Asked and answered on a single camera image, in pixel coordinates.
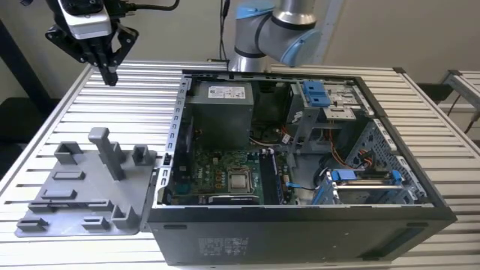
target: white sticker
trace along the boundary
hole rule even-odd
[[[291,141],[291,136],[288,135],[288,134],[285,134],[285,136],[284,136],[284,138],[281,139],[281,142],[284,143],[284,144],[287,144],[289,141]]]
[[[211,86],[208,87],[208,98],[241,99],[245,97],[245,88],[239,86]]]

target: sticker label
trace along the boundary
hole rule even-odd
[[[287,144],[289,141],[291,141],[291,136],[288,135],[288,134],[285,134],[285,136],[284,136],[284,138],[281,139],[281,142],[284,143],[284,144]]]
[[[231,98],[244,100],[245,88],[239,86],[211,86],[208,87],[208,98]]]
[[[203,256],[244,256],[247,254],[248,237],[199,238]]]

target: white wall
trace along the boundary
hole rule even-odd
[[[480,70],[479,10],[479,0],[347,0],[324,64],[400,66],[432,83]]]
[[[169,5],[173,0],[135,2]],[[225,24],[227,52],[232,50],[239,2],[233,0]],[[317,0],[320,22],[327,2]],[[479,8],[477,0],[345,0],[325,64],[401,66],[423,82],[437,82],[451,68],[480,70]],[[4,0],[0,18],[45,88],[61,97],[83,65],[44,38],[53,23],[45,1],[23,7],[19,1]],[[181,0],[173,12],[137,11],[123,24],[140,32],[129,59],[201,61],[217,56],[219,0]],[[4,74],[0,72],[0,89],[7,81],[3,77],[11,76]]]

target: gray post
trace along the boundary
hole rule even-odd
[[[121,169],[117,155],[108,140],[109,133],[108,128],[92,128],[88,134],[88,140],[97,146],[100,158],[107,165],[113,179],[123,180],[125,178],[125,172]]]

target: blue drive bracket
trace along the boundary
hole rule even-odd
[[[303,82],[303,93],[312,107],[329,107],[331,98],[328,97],[323,83],[315,80],[305,80]]]

